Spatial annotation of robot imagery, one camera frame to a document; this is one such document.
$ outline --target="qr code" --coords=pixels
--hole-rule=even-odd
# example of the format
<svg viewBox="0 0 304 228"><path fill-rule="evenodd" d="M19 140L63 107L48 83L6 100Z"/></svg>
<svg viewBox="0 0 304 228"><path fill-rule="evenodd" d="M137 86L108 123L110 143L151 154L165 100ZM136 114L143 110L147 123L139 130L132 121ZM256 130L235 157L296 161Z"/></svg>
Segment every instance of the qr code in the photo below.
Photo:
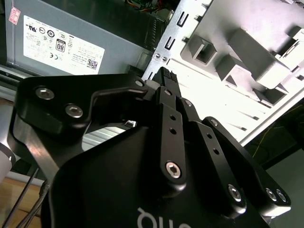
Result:
<svg viewBox="0 0 304 228"><path fill-rule="evenodd" d="M96 70L98 63L94 60L88 59L86 67Z"/></svg>

